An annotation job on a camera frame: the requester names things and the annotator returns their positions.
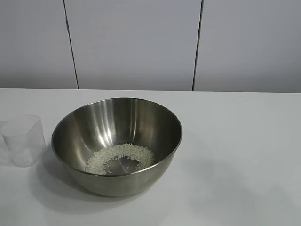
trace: white table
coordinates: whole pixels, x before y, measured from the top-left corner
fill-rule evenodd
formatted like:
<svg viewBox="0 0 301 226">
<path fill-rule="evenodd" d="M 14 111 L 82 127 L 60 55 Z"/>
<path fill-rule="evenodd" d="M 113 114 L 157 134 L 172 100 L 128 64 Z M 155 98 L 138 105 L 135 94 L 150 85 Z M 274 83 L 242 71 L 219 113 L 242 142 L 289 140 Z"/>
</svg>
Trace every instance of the white table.
<svg viewBox="0 0 301 226">
<path fill-rule="evenodd" d="M 83 192 L 54 157 L 56 124 L 100 99 L 158 102 L 182 122 L 164 176 L 129 199 Z M 0 89 L 0 121 L 41 117 L 47 152 L 0 162 L 1 226 L 300 226 L 301 94 Z"/>
</svg>

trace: plastic measuring cup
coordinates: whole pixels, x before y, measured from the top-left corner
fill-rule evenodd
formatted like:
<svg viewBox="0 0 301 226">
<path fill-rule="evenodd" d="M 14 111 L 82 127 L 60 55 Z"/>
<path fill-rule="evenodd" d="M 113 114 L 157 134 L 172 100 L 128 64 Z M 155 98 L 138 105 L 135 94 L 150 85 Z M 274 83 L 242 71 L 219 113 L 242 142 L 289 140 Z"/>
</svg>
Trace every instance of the plastic measuring cup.
<svg viewBox="0 0 301 226">
<path fill-rule="evenodd" d="M 34 165 L 45 151 L 41 118 L 23 115 L 0 122 L 0 134 L 8 147 L 8 155 L 18 167 Z"/>
</svg>

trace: bowl rim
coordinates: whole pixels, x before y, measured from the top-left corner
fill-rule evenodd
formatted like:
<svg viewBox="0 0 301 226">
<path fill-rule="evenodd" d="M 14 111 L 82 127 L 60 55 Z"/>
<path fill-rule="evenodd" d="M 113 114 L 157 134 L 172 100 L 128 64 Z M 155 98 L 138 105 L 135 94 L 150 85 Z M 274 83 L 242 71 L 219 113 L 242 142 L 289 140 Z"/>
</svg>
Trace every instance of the bowl rim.
<svg viewBox="0 0 301 226">
<path fill-rule="evenodd" d="M 133 99 L 133 100 L 138 100 L 138 101 L 145 101 L 145 102 L 149 102 L 149 103 L 151 103 L 151 104 L 153 104 L 153 105 L 159 105 L 159 106 L 165 108 L 167 111 L 169 111 L 169 112 L 177 119 L 177 121 L 178 121 L 178 123 L 179 123 L 179 125 L 180 125 L 180 129 L 181 129 L 180 139 L 179 139 L 179 142 L 178 142 L 177 146 L 174 148 L 174 150 L 173 150 L 168 156 L 166 156 L 164 159 L 162 159 L 161 161 L 157 162 L 156 164 L 153 164 L 153 165 L 151 165 L 151 166 L 149 166 L 149 167 L 147 167 L 147 168 L 141 169 L 141 170 L 139 170 L 139 171 L 135 171 L 135 172 L 132 172 L 132 173 L 127 173 L 127 174 L 120 174 L 120 175 L 107 175 L 107 174 L 95 174 L 95 173 L 89 173 L 89 172 L 85 172 L 85 171 L 83 171 L 83 170 L 77 169 L 77 168 L 75 168 L 75 167 L 72 167 L 72 166 L 68 165 L 67 163 L 65 163 L 65 162 L 58 156 L 58 154 L 56 153 L 55 148 L 54 148 L 54 142 L 53 142 L 53 140 L 54 140 L 54 134 L 55 134 L 57 128 L 61 125 L 61 123 L 62 123 L 68 116 L 70 116 L 71 114 L 73 114 L 73 113 L 76 112 L 77 110 L 82 109 L 82 108 L 84 108 L 84 107 L 86 107 L 86 106 L 89 106 L 89 105 L 93 105 L 93 104 L 100 103 L 100 102 L 105 102 L 105 101 L 110 101 L 110 100 L 114 100 L 114 99 Z M 172 155 L 175 153 L 175 151 L 178 149 L 178 147 L 179 147 L 179 145 L 180 145 L 180 143 L 181 143 L 181 141 L 182 141 L 182 137 L 183 137 L 182 124 L 181 124 L 180 120 L 178 119 L 178 117 L 177 117 L 171 110 L 169 110 L 167 107 L 165 107 L 165 106 L 163 106 L 163 105 L 161 105 L 161 104 L 158 104 L 158 103 L 156 103 L 156 102 L 153 102 L 153 101 L 150 101 L 150 100 L 146 100 L 146 99 L 140 99 L 140 98 L 134 98 L 134 97 L 114 97 L 114 98 L 108 98 L 108 99 L 104 99 L 104 100 L 98 100 L 98 101 L 95 101 L 95 102 L 92 102 L 92 103 L 83 105 L 83 106 L 81 106 L 81 107 L 79 107 L 79 108 L 73 110 L 72 112 L 70 112 L 69 114 L 67 114 L 65 117 L 63 117 L 63 119 L 61 119 L 61 120 L 59 121 L 59 123 L 57 124 L 57 126 L 55 127 L 55 129 L 54 129 L 54 131 L 53 131 L 53 133 L 52 133 L 52 136 L 51 136 L 51 147 L 52 147 L 52 151 L 54 152 L 54 154 L 55 154 L 55 156 L 57 157 L 57 159 L 58 159 L 61 163 L 63 163 L 65 166 L 67 166 L 68 168 L 70 168 L 70 169 L 72 169 L 72 170 L 75 170 L 75 171 L 77 171 L 77 172 L 80 172 L 80 173 L 84 173 L 84 174 L 87 174 L 87 175 L 91 175 L 91 176 L 109 177 L 109 178 L 112 178 L 112 177 L 123 177 L 123 176 L 133 175 L 133 174 L 137 174 L 137 173 L 140 173 L 140 172 L 144 172 L 144 171 L 147 171 L 147 170 L 149 170 L 149 169 L 151 169 L 151 168 L 156 167 L 157 165 L 159 165 L 160 163 L 164 162 L 165 160 L 167 160 L 170 156 L 172 156 Z"/>
</svg>

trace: uncooked rice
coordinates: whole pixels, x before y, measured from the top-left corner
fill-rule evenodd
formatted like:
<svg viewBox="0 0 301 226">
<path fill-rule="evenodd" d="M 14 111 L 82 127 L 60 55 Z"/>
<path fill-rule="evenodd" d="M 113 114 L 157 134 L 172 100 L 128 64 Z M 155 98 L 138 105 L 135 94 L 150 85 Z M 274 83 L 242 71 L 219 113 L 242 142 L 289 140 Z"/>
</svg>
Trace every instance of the uncooked rice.
<svg viewBox="0 0 301 226">
<path fill-rule="evenodd" d="M 108 169 L 108 162 L 123 157 L 138 161 L 135 171 L 142 170 L 154 164 L 154 154 L 151 150 L 146 147 L 123 144 L 103 148 L 95 152 L 94 155 L 88 159 L 85 172 L 101 175 L 105 175 L 107 172 L 111 174 L 112 172 Z"/>
</svg>

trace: mixing bowl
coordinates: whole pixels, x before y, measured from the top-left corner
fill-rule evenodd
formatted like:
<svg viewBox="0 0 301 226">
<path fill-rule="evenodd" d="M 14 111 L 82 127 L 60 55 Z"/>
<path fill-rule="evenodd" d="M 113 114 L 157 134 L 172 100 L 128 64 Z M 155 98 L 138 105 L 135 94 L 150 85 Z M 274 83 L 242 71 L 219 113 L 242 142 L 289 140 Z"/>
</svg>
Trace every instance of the mixing bowl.
<svg viewBox="0 0 301 226">
<path fill-rule="evenodd" d="M 113 98 L 88 104 L 63 118 L 52 135 L 52 147 L 81 186 L 103 196 L 125 196 L 142 192 L 164 174 L 181 139 L 181 123 L 167 108 L 142 99 Z M 137 162 L 122 158 L 110 163 L 112 174 L 85 172 L 94 152 L 121 144 L 153 151 L 154 164 L 128 171 Z"/>
</svg>

